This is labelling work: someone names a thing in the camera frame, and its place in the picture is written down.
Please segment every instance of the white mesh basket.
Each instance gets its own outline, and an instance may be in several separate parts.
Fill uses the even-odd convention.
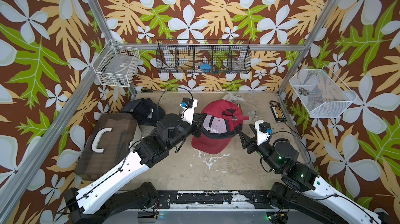
[[[96,75],[102,85],[129,87],[139,62],[139,50],[133,47],[106,45],[96,62]]]
[[[311,118],[336,118],[357,97],[326,65],[322,69],[302,69],[289,82]]]

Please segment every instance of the red baseball cap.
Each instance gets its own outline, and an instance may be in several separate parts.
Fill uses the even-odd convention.
[[[207,116],[203,121],[202,135],[193,137],[192,147],[209,154],[217,154],[224,150],[232,138],[242,130],[243,116],[240,108],[226,100],[213,101],[202,111]]]

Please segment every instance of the cap strap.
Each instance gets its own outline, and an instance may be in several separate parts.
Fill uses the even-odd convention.
[[[222,118],[225,120],[232,120],[232,121],[249,120],[248,116],[224,116],[224,115],[222,115]]]

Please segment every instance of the box handle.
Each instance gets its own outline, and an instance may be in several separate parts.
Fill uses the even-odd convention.
[[[105,132],[109,132],[109,131],[112,131],[112,130],[113,130],[112,127],[107,127],[107,128],[101,129],[101,130],[96,134],[96,136],[95,136],[95,138],[94,138],[94,141],[93,141],[93,143],[92,143],[92,150],[93,150],[95,153],[103,153],[103,152],[104,152],[104,148],[97,148],[97,145],[98,145],[99,142],[100,142],[101,136],[102,136]]]

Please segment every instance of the wire basket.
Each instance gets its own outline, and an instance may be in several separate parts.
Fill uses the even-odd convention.
[[[231,44],[228,40],[215,44],[179,44],[177,40],[159,39],[157,70],[159,73],[236,73],[251,70],[251,51],[247,44]]]
[[[97,67],[93,68],[102,85],[129,87],[139,59],[136,48],[107,44],[94,62]]]
[[[302,69],[289,83],[310,118],[336,118],[357,98],[357,94],[326,65],[322,69]]]

